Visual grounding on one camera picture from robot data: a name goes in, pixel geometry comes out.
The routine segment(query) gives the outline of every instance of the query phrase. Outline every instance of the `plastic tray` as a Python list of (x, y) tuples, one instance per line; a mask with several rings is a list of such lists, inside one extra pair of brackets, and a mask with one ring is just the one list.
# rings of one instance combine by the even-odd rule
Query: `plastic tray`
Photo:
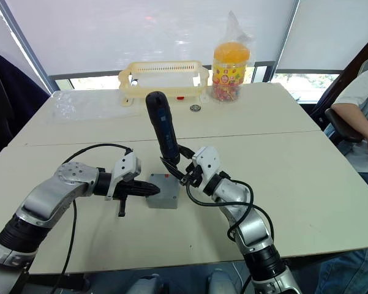
[[(135, 85), (129, 80), (130, 74), (132, 81), (136, 81)], [(199, 76), (200, 84), (194, 86), (192, 79)], [(169, 98), (198, 97), (207, 86), (208, 77), (208, 69), (200, 61), (133, 62), (118, 75), (119, 88), (127, 98), (122, 104), (131, 105), (133, 99), (145, 98), (153, 91), (162, 91)], [(162, 80), (171, 86), (158, 85)]]

